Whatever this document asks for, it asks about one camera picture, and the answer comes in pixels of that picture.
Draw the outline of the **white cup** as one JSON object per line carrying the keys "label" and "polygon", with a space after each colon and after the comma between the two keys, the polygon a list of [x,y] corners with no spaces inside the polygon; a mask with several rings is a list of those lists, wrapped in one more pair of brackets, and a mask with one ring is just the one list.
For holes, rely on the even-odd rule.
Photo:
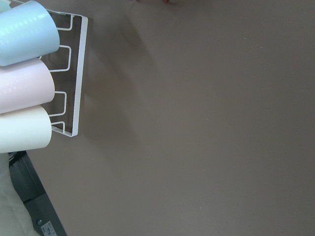
{"label": "white cup", "polygon": [[41,106],[0,115],[1,153],[44,148],[51,136],[51,121]]}

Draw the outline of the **pink cup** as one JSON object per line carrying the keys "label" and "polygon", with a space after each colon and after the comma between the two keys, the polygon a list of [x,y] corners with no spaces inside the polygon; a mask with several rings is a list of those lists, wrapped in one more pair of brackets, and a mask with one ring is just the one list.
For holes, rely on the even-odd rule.
{"label": "pink cup", "polygon": [[35,58],[0,68],[0,112],[7,113],[53,100],[51,72]]}

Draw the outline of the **blue cup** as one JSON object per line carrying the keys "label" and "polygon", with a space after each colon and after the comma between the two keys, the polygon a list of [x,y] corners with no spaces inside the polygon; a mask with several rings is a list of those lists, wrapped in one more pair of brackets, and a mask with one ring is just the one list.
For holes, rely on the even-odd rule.
{"label": "blue cup", "polygon": [[60,37],[48,11],[31,0],[0,14],[0,65],[8,66],[59,49]]}

